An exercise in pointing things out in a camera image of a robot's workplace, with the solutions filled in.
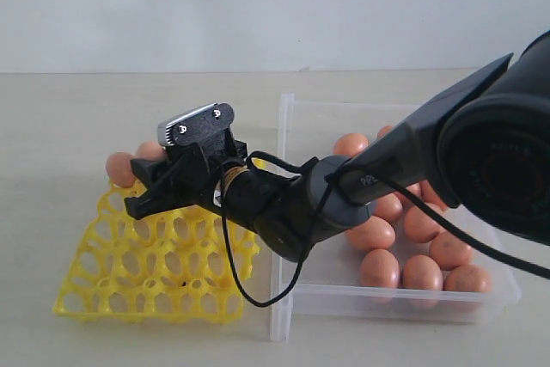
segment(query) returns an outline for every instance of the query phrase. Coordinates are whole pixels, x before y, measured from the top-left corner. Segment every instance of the table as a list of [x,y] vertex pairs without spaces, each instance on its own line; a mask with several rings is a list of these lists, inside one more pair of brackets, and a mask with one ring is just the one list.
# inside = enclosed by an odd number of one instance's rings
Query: table
[[[269,309],[228,326],[84,324],[51,308],[95,203],[104,161],[155,139],[163,119],[210,101],[236,112],[235,136],[275,152],[278,99],[421,103],[472,70],[254,74],[1,75],[0,364],[520,365],[550,353],[550,282],[516,272],[523,296],[496,321],[447,325],[296,316],[269,341]],[[502,234],[508,251],[550,266],[549,250]],[[249,290],[269,294],[270,256]]]

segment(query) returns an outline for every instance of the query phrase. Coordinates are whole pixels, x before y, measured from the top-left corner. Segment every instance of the brown egg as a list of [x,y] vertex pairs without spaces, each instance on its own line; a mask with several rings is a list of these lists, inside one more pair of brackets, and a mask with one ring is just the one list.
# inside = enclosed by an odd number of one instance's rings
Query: brown egg
[[115,152],[105,162],[105,170],[111,181],[122,188],[134,185],[136,177],[131,172],[130,160],[134,157],[126,152]]
[[[443,273],[436,261],[427,255],[414,255],[403,267],[401,274],[403,288],[411,290],[434,290],[443,288]],[[412,299],[411,304],[418,309],[431,309],[437,304],[433,299]]]
[[[489,292],[492,289],[491,274],[480,266],[466,264],[449,273],[443,284],[445,291],[459,292]],[[474,311],[482,303],[452,302],[453,307],[463,311]]]
[[430,244],[430,257],[444,271],[470,264],[474,258],[472,247],[462,242],[448,231],[444,231]]
[[348,133],[336,141],[333,148],[335,155],[355,156],[369,145],[369,139],[362,133]]
[[376,200],[374,215],[394,223],[403,215],[403,204],[395,195],[389,193]]
[[[419,183],[418,184],[412,184],[412,185],[408,186],[406,189],[408,189],[410,192],[412,192],[417,197],[419,197],[419,198],[422,197],[422,190],[420,189],[420,184]],[[394,194],[399,199],[399,201],[401,201],[402,205],[410,205],[411,204],[411,201],[409,201],[409,199],[405,195],[403,195],[402,193],[395,192]]]
[[[365,287],[397,288],[399,262],[385,249],[375,249],[365,255],[361,263],[361,285]],[[374,297],[377,303],[387,303],[392,297]]]
[[[438,214],[442,213],[441,208],[437,205],[428,203],[426,205]],[[405,236],[418,244],[430,242],[443,232],[443,227],[424,214],[416,205],[405,214],[403,229],[405,230]]]
[[422,188],[422,199],[425,202],[430,202],[437,205],[442,211],[447,211],[449,207],[439,198],[439,195],[431,187],[430,183],[427,180],[420,182]]
[[392,128],[393,127],[391,125],[384,126],[380,131],[378,131],[378,133],[376,134],[376,138],[380,139],[381,137],[386,135],[388,132],[390,132]]
[[354,248],[365,252],[388,249],[395,242],[394,227],[379,217],[370,217],[365,223],[347,230],[345,236]]
[[136,158],[148,159],[150,161],[160,161],[166,157],[164,148],[155,141],[143,142],[137,147]]

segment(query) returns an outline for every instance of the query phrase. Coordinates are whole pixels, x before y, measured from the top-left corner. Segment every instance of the transparent storage box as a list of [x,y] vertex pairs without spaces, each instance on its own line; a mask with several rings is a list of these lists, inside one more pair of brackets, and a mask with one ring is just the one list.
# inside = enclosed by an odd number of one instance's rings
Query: transparent storage box
[[[312,156],[331,155],[336,140],[348,132],[362,132],[372,142],[381,127],[398,124],[414,109],[414,106],[401,105],[297,101],[294,95],[282,95],[278,156],[301,165]],[[463,208],[449,210],[445,216],[481,241],[502,249],[497,231],[469,211]],[[397,240],[389,250],[398,258],[401,268],[408,257],[427,253],[427,245],[414,245],[404,240],[399,223],[395,230]],[[492,290],[488,293],[362,287],[358,280],[363,257],[364,253],[353,249],[344,234],[316,245],[294,290],[272,307],[272,340],[289,338],[292,314],[487,322],[501,314],[504,306],[517,303],[521,297],[510,268],[477,251],[474,264],[483,266],[492,275]],[[273,255],[273,295],[290,282],[295,266]],[[380,297],[392,299],[380,303]],[[432,309],[418,309],[420,306],[412,305],[414,300],[418,304],[422,300],[434,299],[437,305]]]

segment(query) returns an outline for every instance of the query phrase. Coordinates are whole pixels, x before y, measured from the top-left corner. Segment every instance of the yellow egg tray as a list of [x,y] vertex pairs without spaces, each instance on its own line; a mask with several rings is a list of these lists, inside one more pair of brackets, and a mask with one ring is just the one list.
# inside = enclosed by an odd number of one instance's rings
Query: yellow egg tray
[[[136,221],[126,214],[123,198],[144,190],[140,182],[128,189],[110,183],[61,284],[54,314],[80,321],[173,323],[241,318],[244,299],[231,276],[221,219],[192,206]],[[260,247],[254,233],[228,224],[245,281]]]

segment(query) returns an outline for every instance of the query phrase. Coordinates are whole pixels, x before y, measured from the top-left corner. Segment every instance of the white wall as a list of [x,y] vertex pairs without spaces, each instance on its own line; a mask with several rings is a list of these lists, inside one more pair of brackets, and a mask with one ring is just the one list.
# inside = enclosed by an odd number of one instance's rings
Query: white wall
[[0,0],[1,72],[471,67],[550,0]]

